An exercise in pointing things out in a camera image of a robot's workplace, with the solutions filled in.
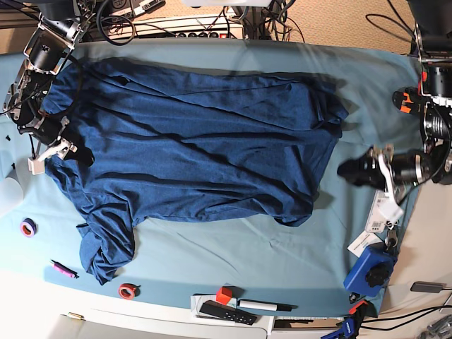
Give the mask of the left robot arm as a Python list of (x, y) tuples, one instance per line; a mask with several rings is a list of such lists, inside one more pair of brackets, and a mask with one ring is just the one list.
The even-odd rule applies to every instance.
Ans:
[(408, 194), (428, 181), (451, 184), (451, 2), (409, 1), (415, 27), (398, 24), (417, 45), (421, 66), (415, 88), (395, 91), (393, 105), (420, 123), (422, 150), (396, 154), (393, 146), (372, 146), (363, 156), (338, 168), (338, 175), (355, 186), (370, 186), (385, 193), (379, 215), (395, 223), (402, 215)]

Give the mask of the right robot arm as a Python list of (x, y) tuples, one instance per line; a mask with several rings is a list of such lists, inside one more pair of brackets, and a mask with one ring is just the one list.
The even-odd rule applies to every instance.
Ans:
[[(73, 51), (93, 25), (108, 43), (119, 44), (107, 36), (104, 23), (132, 26), (133, 22), (119, 13), (106, 15), (104, 11), (110, 4), (110, 1), (36, 1), (40, 10), (37, 29), (24, 49), (25, 60), (8, 88), (1, 110), (17, 126), (19, 134), (38, 142), (31, 145), (28, 160), (34, 175), (44, 173), (45, 160), (54, 155), (88, 167), (94, 163), (92, 151), (69, 129), (69, 115), (76, 108), (83, 87), (83, 67)], [(68, 107), (48, 113), (42, 108), (42, 101), (67, 62), (78, 71), (75, 95)]]

